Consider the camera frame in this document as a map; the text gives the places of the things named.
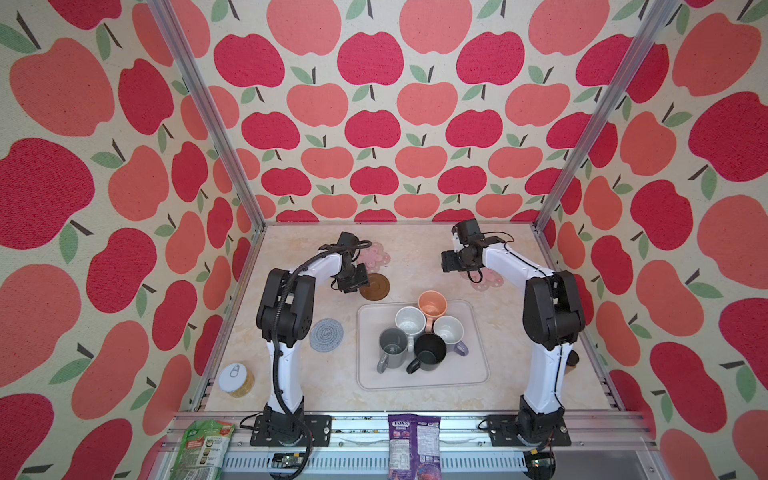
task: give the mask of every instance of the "green snack bag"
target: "green snack bag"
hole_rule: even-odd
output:
[[[181,437],[170,480],[218,480],[234,425],[216,420],[198,420]]]

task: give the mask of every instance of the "brown coaster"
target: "brown coaster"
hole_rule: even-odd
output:
[[[366,300],[378,301],[389,295],[389,280],[381,273],[369,273],[370,286],[361,286],[360,295]]]

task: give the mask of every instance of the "orange mug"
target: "orange mug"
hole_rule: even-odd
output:
[[[432,324],[436,319],[445,315],[448,309],[448,300],[440,293],[434,290],[427,290],[419,295],[419,310],[424,312],[427,317],[426,332],[432,331]]]

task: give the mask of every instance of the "gray knitted coaster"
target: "gray knitted coaster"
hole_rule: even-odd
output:
[[[310,332],[310,346],[321,353],[330,352],[341,344],[344,327],[334,319],[322,319]]]

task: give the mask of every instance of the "white mug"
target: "white mug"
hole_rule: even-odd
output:
[[[404,306],[395,315],[395,326],[408,336],[408,351],[413,351],[413,340],[424,333],[427,317],[415,306]]]
[[[453,350],[461,356],[467,356],[469,349],[462,342],[464,338],[464,326],[454,316],[445,315],[435,320],[435,324],[432,326],[432,331],[436,335],[440,335],[443,339],[448,351]]]

